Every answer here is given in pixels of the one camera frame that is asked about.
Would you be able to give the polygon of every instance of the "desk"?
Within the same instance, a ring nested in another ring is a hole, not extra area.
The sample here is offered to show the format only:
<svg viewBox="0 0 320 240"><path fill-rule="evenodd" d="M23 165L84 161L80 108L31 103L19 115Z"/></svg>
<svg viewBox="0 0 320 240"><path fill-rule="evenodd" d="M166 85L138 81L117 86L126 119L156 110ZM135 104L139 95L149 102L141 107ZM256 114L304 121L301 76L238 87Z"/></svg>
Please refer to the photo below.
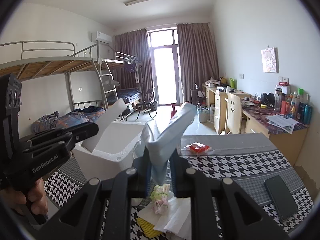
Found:
<svg viewBox="0 0 320 240"><path fill-rule="evenodd" d="M243 106L242 113L247 117L245 133L263 133L293 166L301 151L308 125L299 122L295 124L293 132L290 134L279 127L268 124L269 120L266 119L266 116L279 114L279 112L270 107L261 108L260 105Z"/></svg>
<svg viewBox="0 0 320 240"><path fill-rule="evenodd" d="M216 130L217 134L220 134L225 128L227 116L227 103L225 98L228 97L228 94L224 92L217 93L216 87L209 88L205 84L202 84L202 87L205 89L206 105L208 107L210 105L214 105L214 129ZM247 94L239 90L232 94L235 94L241 98L251 97L251 94Z"/></svg>

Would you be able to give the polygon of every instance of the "chair back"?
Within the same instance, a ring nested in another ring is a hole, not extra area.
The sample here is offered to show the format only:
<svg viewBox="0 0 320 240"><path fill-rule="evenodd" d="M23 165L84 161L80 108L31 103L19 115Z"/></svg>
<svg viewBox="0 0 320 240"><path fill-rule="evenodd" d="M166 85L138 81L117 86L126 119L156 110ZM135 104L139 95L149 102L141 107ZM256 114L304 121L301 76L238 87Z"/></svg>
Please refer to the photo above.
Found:
<svg viewBox="0 0 320 240"><path fill-rule="evenodd" d="M145 101L146 103L155 100L154 98L154 92L155 92L155 87L151 87L147 90L147 93L143 99L143 101Z"/></svg>
<svg viewBox="0 0 320 240"><path fill-rule="evenodd" d="M227 127L230 129L232 134L239 134L241 130L241 98L228 93L228 118Z"/></svg>

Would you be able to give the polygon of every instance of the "curtain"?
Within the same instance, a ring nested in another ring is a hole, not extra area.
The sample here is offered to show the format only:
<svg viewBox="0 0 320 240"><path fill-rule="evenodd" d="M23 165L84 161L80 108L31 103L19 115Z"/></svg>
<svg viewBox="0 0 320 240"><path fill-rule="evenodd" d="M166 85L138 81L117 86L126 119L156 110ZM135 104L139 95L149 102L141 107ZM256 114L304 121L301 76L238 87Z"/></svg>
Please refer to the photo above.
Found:
<svg viewBox="0 0 320 240"><path fill-rule="evenodd" d="M142 96L144 97L147 90L153 86L147 29L117 35L115 37L115 49L132 56L138 55L137 60L141 61L142 64L140 85ZM120 83L119 89L137 87L134 73L129 73L124 68L119 68L116 70L115 76Z"/></svg>
<svg viewBox="0 0 320 240"><path fill-rule="evenodd" d="M219 78L217 49L207 23L177 24L181 83L184 101L191 102L190 89L196 83Z"/></svg>

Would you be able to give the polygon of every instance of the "yellow cloth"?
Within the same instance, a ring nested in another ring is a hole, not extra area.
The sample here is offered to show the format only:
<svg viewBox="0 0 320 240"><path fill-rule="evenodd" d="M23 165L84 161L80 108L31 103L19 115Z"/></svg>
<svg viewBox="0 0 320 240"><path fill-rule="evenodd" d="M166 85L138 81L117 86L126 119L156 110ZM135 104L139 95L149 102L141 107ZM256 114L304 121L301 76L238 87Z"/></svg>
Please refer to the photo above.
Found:
<svg viewBox="0 0 320 240"><path fill-rule="evenodd" d="M156 236L159 236L162 234L161 231L157 231L157 230L153 229L154 225L145 221L142 218L138 217L137 222L138 222L139 226L142 228L142 231L144 232L144 234L149 238L153 238L153 237L156 237Z"/></svg>

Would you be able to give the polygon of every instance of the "wall picture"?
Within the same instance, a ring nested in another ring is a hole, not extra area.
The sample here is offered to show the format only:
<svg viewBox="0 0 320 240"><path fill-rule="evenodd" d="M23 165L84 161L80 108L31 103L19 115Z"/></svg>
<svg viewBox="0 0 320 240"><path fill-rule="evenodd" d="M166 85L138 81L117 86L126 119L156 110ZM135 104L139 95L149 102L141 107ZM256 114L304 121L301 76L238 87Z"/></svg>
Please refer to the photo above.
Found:
<svg viewBox="0 0 320 240"><path fill-rule="evenodd" d="M275 48L267 48L261 50L261 56L263 71L277 73Z"/></svg>

